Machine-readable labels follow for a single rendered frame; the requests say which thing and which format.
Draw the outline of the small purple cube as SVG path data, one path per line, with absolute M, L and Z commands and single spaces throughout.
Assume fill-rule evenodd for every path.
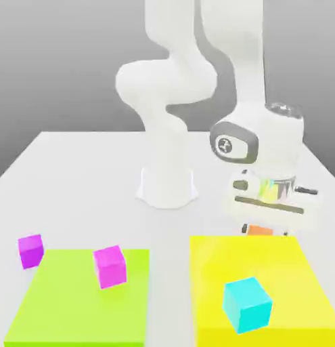
M 44 247 L 40 234 L 18 239 L 18 249 L 23 269 L 38 266 L 44 255 Z

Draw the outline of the small pink cube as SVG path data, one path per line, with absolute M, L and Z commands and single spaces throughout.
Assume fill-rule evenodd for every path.
M 95 250 L 93 260 L 100 289 L 127 282 L 127 263 L 119 245 Z

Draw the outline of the small orange cube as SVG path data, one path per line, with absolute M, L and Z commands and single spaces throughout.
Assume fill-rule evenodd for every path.
M 248 230 L 247 230 L 247 235 L 272 235 L 273 234 L 273 230 L 270 228 L 265 228 L 262 226 L 255 226 L 250 224 L 248 226 Z

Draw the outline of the small cyan cube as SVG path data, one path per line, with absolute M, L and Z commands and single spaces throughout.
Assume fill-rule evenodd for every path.
M 224 284 L 223 310 L 237 334 L 269 325 L 273 300 L 256 277 Z

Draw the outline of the large yellow box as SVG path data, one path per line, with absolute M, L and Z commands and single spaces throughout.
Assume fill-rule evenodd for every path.
M 189 271 L 195 347 L 335 347 L 329 281 L 295 237 L 192 236 Z M 273 300 L 269 325 L 238 334 L 224 285 L 255 277 Z

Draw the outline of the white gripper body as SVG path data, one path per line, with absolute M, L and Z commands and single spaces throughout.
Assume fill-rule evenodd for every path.
M 228 205 L 238 221 L 248 225 L 246 234 L 264 234 L 263 231 L 249 231 L 253 228 L 270 229 L 275 235 L 293 235 L 308 230 L 308 214 L 303 207 L 268 203 L 241 195 L 231 197 Z

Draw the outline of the large lime green box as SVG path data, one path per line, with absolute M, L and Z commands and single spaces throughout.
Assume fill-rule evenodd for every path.
M 146 347 L 150 253 L 123 253 L 128 281 L 100 289 L 92 250 L 47 250 L 4 347 Z

